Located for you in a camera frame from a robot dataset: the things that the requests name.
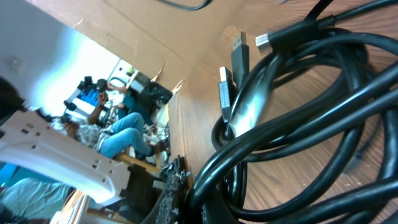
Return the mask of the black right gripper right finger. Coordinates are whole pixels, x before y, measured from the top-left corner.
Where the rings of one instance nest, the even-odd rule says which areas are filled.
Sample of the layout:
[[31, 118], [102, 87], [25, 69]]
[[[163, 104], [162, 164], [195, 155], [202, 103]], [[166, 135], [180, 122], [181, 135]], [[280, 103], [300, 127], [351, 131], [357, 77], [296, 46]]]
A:
[[222, 193], [214, 189], [202, 206], [203, 224], [239, 224], [227, 208]]

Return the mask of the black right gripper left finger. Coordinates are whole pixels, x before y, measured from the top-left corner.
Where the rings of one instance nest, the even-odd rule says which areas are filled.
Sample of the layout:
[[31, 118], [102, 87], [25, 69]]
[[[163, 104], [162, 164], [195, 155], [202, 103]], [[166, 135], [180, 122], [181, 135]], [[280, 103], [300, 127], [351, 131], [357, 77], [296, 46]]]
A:
[[189, 191], [184, 157], [177, 156], [160, 170], [164, 188], [149, 214], [149, 223], [181, 224], [185, 223], [184, 214]]

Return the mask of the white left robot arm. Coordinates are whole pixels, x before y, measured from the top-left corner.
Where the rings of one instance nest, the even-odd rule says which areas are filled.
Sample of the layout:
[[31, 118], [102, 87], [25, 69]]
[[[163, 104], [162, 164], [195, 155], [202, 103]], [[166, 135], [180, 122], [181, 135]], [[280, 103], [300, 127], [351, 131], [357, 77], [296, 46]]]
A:
[[155, 177], [125, 154], [110, 159], [54, 130], [1, 80], [1, 161], [63, 182], [133, 223], [155, 223]]

